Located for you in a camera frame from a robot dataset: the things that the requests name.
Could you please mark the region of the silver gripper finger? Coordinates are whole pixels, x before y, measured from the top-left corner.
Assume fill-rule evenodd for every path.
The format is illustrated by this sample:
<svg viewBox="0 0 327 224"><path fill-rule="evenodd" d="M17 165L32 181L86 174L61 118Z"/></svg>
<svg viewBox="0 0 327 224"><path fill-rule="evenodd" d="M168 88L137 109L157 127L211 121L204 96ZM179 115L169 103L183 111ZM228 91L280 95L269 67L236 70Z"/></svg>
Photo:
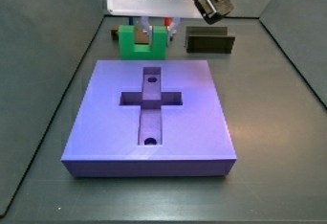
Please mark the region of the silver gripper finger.
<svg viewBox="0 0 327 224"><path fill-rule="evenodd" d="M141 26L143 26L143 29L147 35L151 37L152 36L152 26L149 25L149 17L140 16L140 22L141 22Z"/></svg>
<svg viewBox="0 0 327 224"><path fill-rule="evenodd" d="M168 38L172 38L176 33L176 28L180 24L180 18L179 17L169 17L171 18L171 25L167 27L168 31Z"/></svg>

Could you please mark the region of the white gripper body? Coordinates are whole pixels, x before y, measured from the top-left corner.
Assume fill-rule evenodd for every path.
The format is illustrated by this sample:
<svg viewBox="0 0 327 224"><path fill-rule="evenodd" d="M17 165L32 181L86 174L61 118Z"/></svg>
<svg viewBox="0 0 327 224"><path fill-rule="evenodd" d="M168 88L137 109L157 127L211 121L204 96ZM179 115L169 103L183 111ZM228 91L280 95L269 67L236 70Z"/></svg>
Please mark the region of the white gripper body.
<svg viewBox="0 0 327 224"><path fill-rule="evenodd" d="M201 17L193 0L105 0L105 5L112 15Z"/></svg>

